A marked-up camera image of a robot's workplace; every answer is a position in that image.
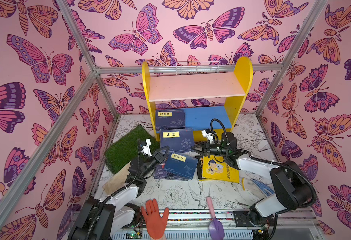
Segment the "blue book yellow label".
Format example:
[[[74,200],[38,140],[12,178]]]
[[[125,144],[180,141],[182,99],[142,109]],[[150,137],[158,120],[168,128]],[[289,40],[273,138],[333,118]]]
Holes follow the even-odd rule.
[[[157,131],[184,129],[185,126],[185,113],[183,110],[155,111],[155,129]]]

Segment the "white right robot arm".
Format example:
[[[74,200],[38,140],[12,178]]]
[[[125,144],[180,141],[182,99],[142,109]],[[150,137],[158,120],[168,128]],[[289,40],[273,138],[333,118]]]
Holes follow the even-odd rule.
[[[274,193],[258,201],[249,208],[248,216],[254,225],[270,216],[277,216],[298,208],[314,205],[317,193],[314,186],[295,162],[284,163],[263,160],[250,151],[239,149],[237,139],[230,132],[217,133],[205,129],[202,136],[207,141],[201,143],[198,154],[204,157],[222,157],[224,163],[236,170],[252,172],[269,180]]]

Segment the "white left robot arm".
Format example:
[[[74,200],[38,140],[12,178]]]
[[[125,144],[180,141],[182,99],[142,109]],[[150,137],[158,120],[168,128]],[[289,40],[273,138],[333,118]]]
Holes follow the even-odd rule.
[[[103,199],[89,198],[82,207],[69,240],[109,240],[121,228],[135,228],[144,222],[140,207],[131,203],[146,186],[146,178],[156,166],[167,159],[169,147],[163,147],[130,162],[129,174],[121,188]]]

